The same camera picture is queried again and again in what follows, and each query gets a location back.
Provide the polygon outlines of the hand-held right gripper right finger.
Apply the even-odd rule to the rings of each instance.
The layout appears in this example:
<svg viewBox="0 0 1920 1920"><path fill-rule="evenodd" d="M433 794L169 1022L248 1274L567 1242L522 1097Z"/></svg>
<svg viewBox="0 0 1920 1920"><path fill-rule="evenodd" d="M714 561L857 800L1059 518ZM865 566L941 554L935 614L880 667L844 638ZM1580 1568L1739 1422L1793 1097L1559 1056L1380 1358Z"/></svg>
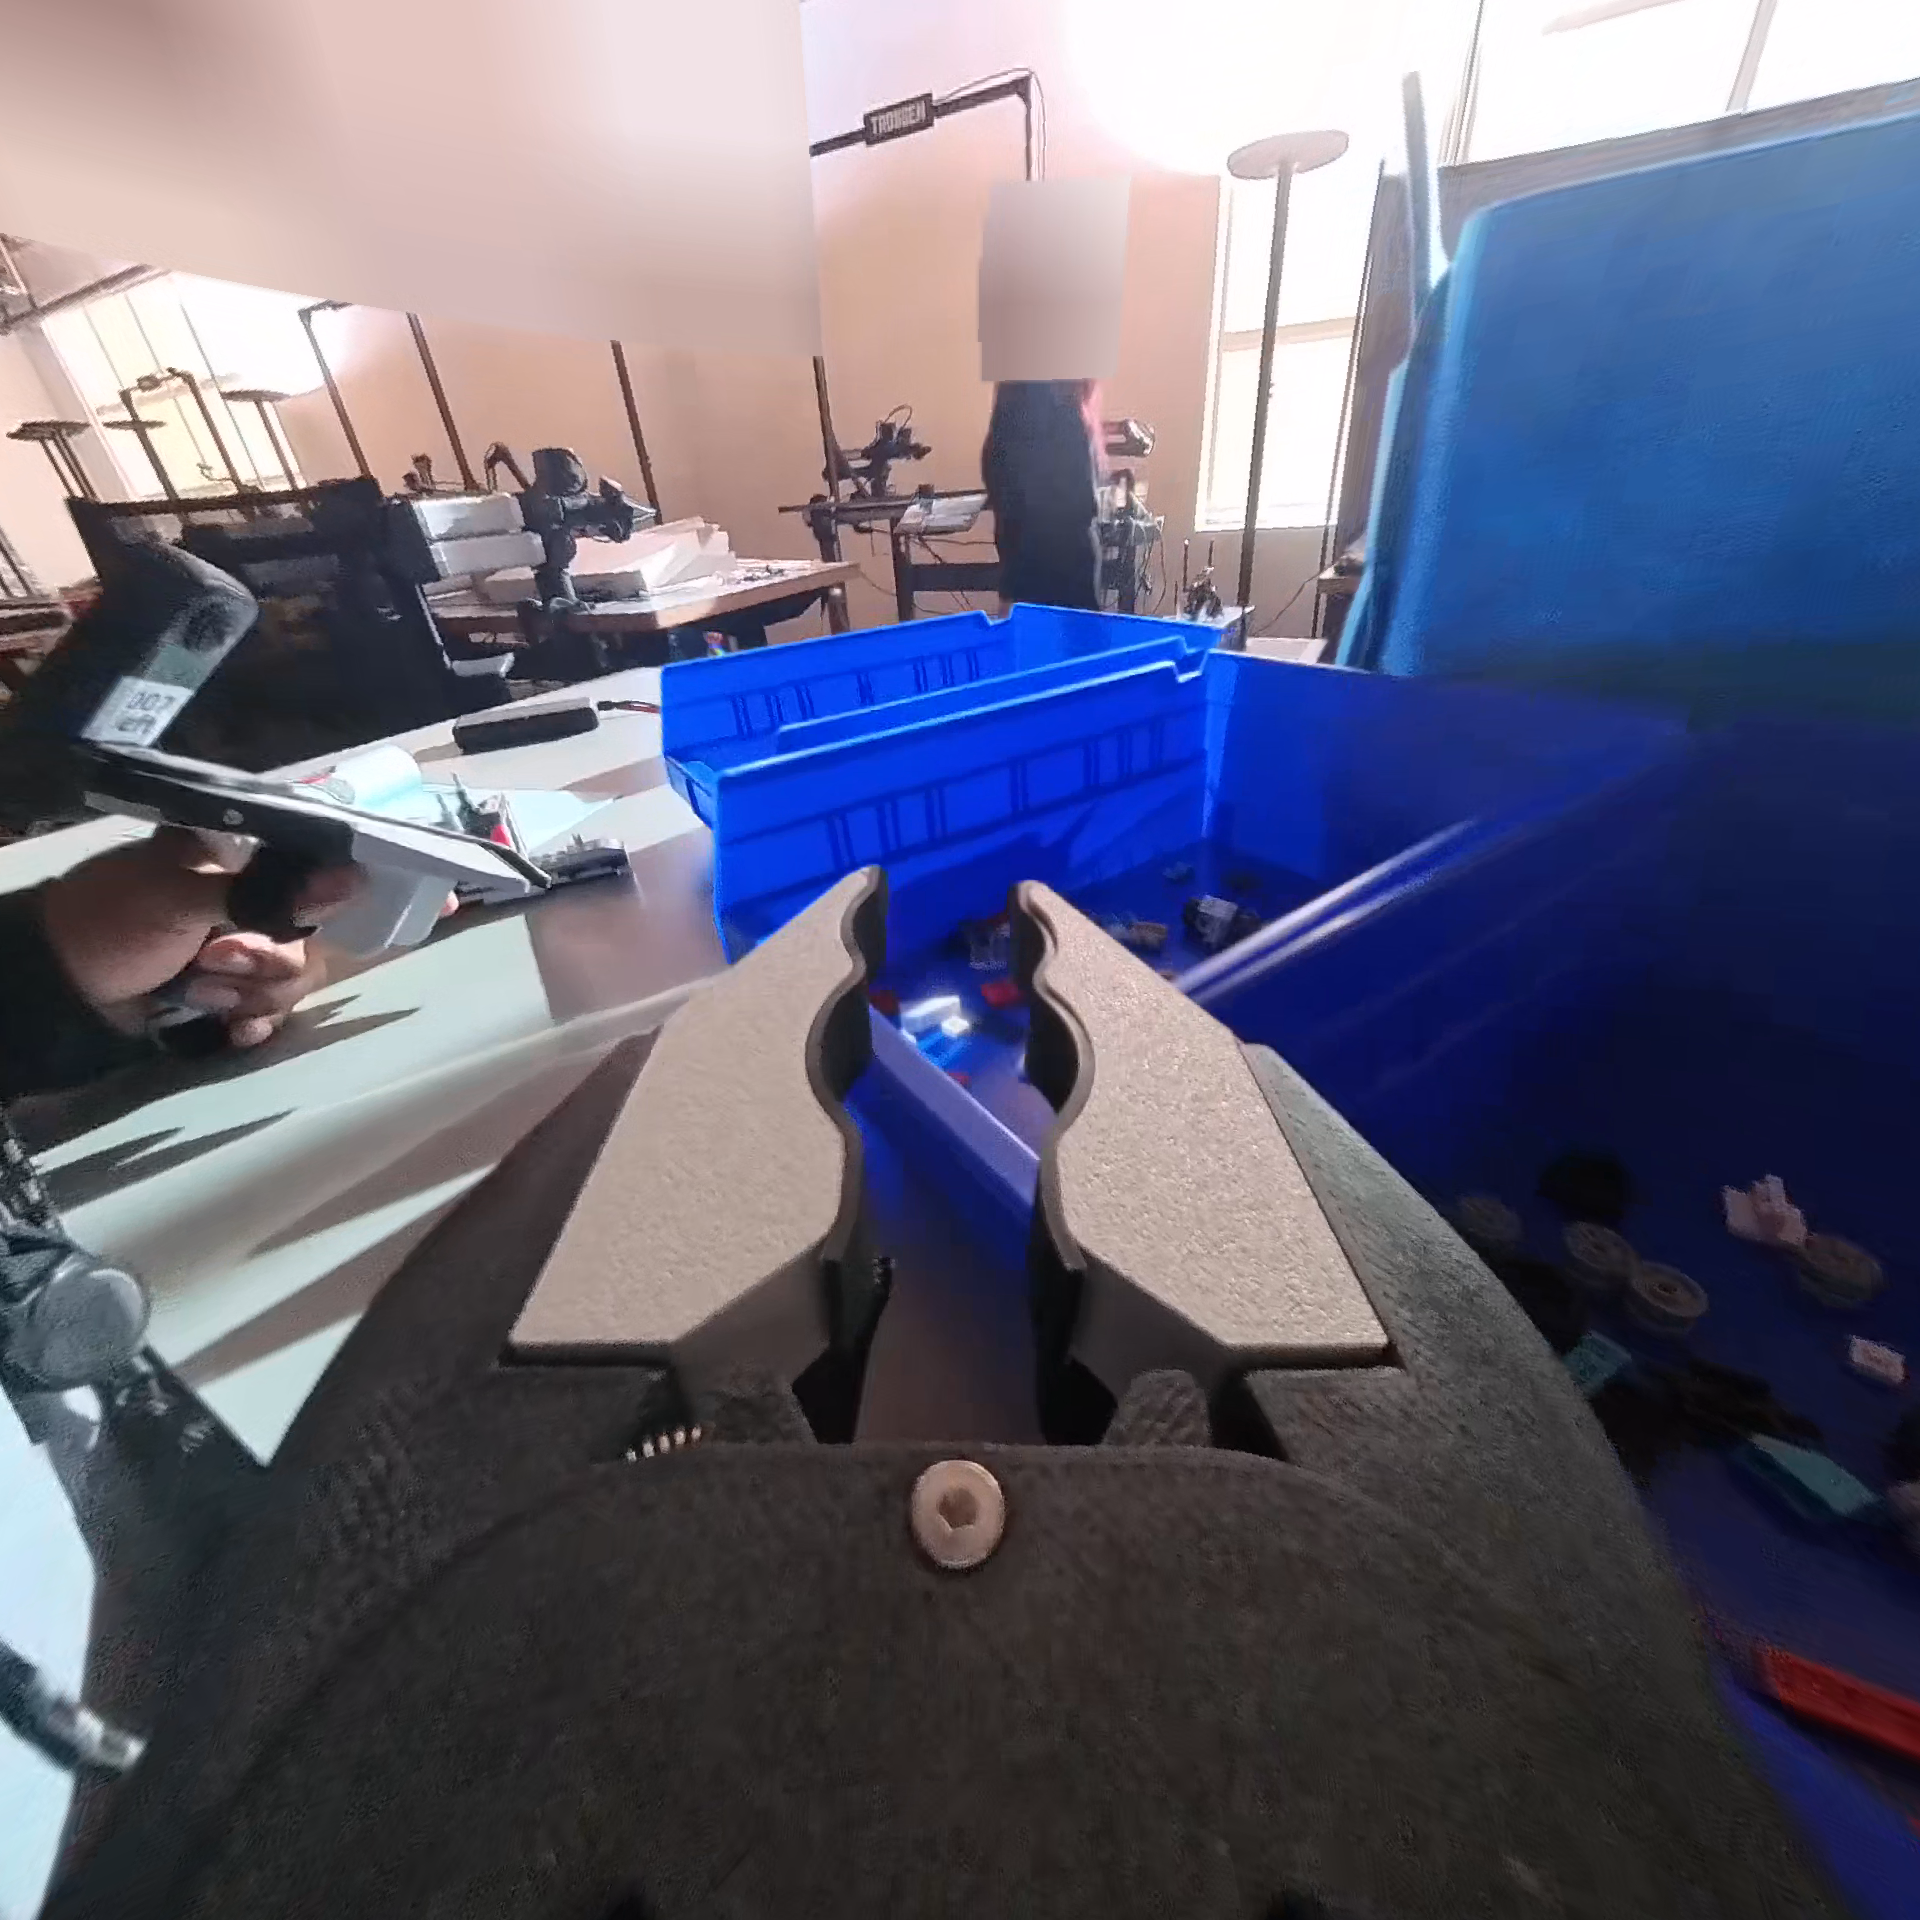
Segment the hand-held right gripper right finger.
<svg viewBox="0 0 1920 1920"><path fill-rule="evenodd" d="M1028 1236L1044 1436L1095 1444L1152 1374L1210 1410L1256 1374L1388 1363L1248 1047L1046 884L1014 888L1010 932L1052 1114Z"/></svg>

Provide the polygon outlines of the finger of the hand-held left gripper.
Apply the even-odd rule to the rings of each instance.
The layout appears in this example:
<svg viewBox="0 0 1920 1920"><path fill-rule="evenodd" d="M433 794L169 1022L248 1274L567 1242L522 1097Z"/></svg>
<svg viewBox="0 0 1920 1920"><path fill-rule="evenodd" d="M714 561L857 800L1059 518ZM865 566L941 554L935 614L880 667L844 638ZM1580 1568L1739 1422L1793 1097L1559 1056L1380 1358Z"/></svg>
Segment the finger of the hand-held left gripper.
<svg viewBox="0 0 1920 1920"><path fill-rule="evenodd" d="M321 939L350 957L419 946L460 889L499 903L537 898L553 884L519 852L448 830L378 814L332 814L323 826L348 838L327 859L359 873L351 897L319 922Z"/></svg>

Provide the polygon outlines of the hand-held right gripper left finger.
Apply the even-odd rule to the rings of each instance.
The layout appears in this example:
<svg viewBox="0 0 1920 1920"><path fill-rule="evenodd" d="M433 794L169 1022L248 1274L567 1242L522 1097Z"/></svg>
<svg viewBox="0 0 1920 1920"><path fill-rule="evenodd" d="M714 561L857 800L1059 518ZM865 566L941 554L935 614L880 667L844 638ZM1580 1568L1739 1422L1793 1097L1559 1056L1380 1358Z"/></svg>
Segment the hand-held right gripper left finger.
<svg viewBox="0 0 1920 1920"><path fill-rule="evenodd" d="M892 1268L847 1098L870 1067L887 878L858 869L661 1025L507 1352L642 1363L686 1399L778 1379L816 1439L858 1426Z"/></svg>

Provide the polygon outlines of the light blue instruction booklet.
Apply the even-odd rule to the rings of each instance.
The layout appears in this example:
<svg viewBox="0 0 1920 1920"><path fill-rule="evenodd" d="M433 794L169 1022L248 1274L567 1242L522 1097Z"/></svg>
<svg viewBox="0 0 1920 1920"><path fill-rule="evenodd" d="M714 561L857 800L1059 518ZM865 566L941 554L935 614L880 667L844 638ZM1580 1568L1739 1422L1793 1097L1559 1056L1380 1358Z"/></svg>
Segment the light blue instruction booklet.
<svg viewBox="0 0 1920 1920"><path fill-rule="evenodd" d="M378 748L366 754L350 756L335 761L319 775L306 777L300 784L317 798L323 795L335 803L356 809L366 814L378 814L391 820L405 820L432 830L464 833L450 820L448 803L441 794L463 784L476 795L501 789L532 787L486 787L441 770L433 775L420 761L398 748Z"/></svg>

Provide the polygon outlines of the black red toy brick truck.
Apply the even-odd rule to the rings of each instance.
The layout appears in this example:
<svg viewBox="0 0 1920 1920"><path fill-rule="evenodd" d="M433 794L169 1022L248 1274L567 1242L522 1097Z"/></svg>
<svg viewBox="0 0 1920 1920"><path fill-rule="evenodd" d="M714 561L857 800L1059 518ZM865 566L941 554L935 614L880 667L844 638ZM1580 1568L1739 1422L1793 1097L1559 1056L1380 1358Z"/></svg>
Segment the black red toy brick truck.
<svg viewBox="0 0 1920 1920"><path fill-rule="evenodd" d="M605 802L543 789L476 795L463 784L441 794L441 800L452 822L539 867L553 889L618 878L630 869L628 852L618 840L588 833Z"/></svg>

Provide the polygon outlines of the pile of toy bricks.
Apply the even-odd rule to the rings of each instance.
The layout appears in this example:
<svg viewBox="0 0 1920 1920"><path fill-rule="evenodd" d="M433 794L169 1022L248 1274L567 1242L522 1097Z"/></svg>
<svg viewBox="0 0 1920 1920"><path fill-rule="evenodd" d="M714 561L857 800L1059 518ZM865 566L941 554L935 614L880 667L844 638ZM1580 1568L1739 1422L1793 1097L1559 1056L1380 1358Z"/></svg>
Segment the pile of toy bricks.
<svg viewBox="0 0 1920 1920"><path fill-rule="evenodd" d="M1595 1412L1717 1654L1772 1715L1915 1778L1915 1354L1851 1332L1718 1357L1759 1298L1650 1261L1609 1157L1548 1166L1520 1210L1466 1190L1447 1219Z"/></svg>
<svg viewBox="0 0 1920 1920"><path fill-rule="evenodd" d="M1258 934L1273 907L1300 903L1274 876L1229 867L1213 878L1197 859L1148 862L1129 876L1069 889L1069 904L1165 980ZM1011 1111L1026 1091L1028 999L1016 979L1006 911L959 920L914 953L892 950L874 1006L897 1025L909 1008L957 1004L914 1043L983 1106Z"/></svg>

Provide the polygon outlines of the blue plastic parts bin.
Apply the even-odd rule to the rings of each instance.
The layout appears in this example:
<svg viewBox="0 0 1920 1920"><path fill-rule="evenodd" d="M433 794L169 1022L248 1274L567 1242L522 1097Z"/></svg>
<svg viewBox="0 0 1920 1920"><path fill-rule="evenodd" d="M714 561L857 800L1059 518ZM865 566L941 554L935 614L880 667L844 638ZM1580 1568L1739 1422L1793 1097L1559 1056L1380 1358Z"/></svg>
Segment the blue plastic parts bin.
<svg viewBox="0 0 1920 1920"><path fill-rule="evenodd" d="M902 702L989 696L999 681L1056 667L1097 675L1154 646L1183 664L1240 639L1239 610L1188 620L1017 607L674 663L661 672L662 759L675 794L704 818L719 775L892 725Z"/></svg>
<svg viewBox="0 0 1920 1920"><path fill-rule="evenodd" d="M1915 737L1494 694L1525 817L1197 985L1395 1354L1237 1382L1237 1452L1115 1414L1021 1469L1021 1915L1915 1917L1915 1816L1741 1690L1447 1219L1555 1253L1544 1172L1609 1157L1650 1261L1759 1298L1718 1357L1915 1354Z"/></svg>
<svg viewBox="0 0 1920 1920"><path fill-rule="evenodd" d="M1143 648L892 717L719 775L698 818L731 959L867 867L890 879L887 955L995 917L1021 882L1067 898L1165 859L1274 876L1301 898L1266 925L1318 932L1462 869L1548 789L1523 756L1532 710L1491 691L1218 651L1177 664ZM882 1126L948 1137L948 1186L999 1186L1003 1213L1033 1197L1052 1120L1036 1091L983 1106L914 1042L882 1052Z"/></svg>

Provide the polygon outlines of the person's left forearm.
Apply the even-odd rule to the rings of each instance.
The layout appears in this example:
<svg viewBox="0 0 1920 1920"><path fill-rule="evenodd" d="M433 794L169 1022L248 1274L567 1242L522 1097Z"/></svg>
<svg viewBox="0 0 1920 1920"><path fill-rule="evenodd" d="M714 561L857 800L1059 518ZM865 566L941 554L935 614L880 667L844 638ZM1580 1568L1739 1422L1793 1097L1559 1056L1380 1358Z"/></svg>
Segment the person's left forearm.
<svg viewBox="0 0 1920 1920"><path fill-rule="evenodd" d="M142 1031L93 1010L46 930L53 884L3 898L3 1103L74 1091L155 1056Z"/></svg>

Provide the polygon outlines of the grey desk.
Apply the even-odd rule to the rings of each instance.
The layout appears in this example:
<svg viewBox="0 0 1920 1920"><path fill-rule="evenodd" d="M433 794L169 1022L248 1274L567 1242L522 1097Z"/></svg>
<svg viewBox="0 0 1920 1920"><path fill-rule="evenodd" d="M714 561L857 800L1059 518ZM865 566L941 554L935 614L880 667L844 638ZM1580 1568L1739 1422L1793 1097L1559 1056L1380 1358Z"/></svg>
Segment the grey desk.
<svg viewBox="0 0 1920 1920"><path fill-rule="evenodd" d="M433 775L605 802L588 830L628 850L628 878L343 965L256 1050L16 1111L72 1233L147 1283L151 1349L259 1460L420 1236L726 963L711 838L661 754L658 672L584 698L609 705L586 737L456 756L437 724L398 742Z"/></svg>

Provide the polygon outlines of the person's left hand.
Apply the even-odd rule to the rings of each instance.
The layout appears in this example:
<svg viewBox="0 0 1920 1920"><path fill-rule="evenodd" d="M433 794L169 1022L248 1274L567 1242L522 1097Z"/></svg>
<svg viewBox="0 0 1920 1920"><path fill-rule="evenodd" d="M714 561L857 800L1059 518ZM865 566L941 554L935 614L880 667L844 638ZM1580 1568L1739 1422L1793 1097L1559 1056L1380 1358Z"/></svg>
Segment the person's left hand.
<svg viewBox="0 0 1920 1920"><path fill-rule="evenodd" d="M321 988L332 953L316 930L354 892L348 871L308 884L294 939L242 930L232 884L256 846L155 830L53 878L35 913L63 976L109 1026L147 1036L173 1011L178 1034L210 1022L218 1043L267 1043Z"/></svg>

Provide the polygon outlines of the black flat power bank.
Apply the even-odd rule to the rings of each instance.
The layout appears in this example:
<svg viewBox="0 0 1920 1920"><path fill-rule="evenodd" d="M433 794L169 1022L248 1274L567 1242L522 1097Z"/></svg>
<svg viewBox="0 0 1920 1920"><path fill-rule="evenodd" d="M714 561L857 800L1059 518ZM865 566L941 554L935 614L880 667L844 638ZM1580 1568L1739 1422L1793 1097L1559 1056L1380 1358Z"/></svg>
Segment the black flat power bank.
<svg viewBox="0 0 1920 1920"><path fill-rule="evenodd" d="M510 754L586 737L598 733L600 725L601 715L592 700L545 708L517 705L456 721L450 728L450 742L460 756Z"/></svg>

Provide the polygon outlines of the wooden work table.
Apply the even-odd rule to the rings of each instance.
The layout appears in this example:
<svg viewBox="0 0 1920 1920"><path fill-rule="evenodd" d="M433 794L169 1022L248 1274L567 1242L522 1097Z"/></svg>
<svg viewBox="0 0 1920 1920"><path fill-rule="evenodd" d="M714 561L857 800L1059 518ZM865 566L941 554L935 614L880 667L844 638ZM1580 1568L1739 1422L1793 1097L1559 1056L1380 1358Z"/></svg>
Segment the wooden work table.
<svg viewBox="0 0 1920 1920"><path fill-rule="evenodd" d="M801 610L827 602L865 579L854 561L755 561L731 576L691 580L628 599L600 599L564 609L560 622L577 634L721 631L730 622L778 626L786 605Z"/></svg>

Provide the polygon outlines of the black robot workstation stand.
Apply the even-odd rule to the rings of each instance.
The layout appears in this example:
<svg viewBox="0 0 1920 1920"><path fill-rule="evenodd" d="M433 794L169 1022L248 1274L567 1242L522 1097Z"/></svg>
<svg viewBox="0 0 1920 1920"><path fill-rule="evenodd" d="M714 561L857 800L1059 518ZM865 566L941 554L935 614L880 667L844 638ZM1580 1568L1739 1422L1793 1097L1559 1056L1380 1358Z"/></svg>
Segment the black robot workstation stand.
<svg viewBox="0 0 1920 1920"><path fill-rule="evenodd" d="M1002 587L995 542L975 538L986 518L980 489L897 487L899 469L922 468L929 455L912 407L900 404L878 418L870 438L857 450L844 449L830 434L824 489L778 510L803 524L827 565L847 559L850 538L886 548L892 565L887 595L900 622L914 620L927 599L985 609L997 602Z"/></svg>

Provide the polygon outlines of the round badge reel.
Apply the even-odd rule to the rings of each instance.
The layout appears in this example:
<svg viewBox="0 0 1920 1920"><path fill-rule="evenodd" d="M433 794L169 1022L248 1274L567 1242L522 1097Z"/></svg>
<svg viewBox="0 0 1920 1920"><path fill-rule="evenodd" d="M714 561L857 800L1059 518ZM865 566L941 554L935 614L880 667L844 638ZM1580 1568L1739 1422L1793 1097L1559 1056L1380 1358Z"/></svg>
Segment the round badge reel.
<svg viewBox="0 0 1920 1920"><path fill-rule="evenodd" d="M3 1374L19 1390L111 1386L138 1358L151 1300L129 1271L63 1244L4 1250Z"/></svg>

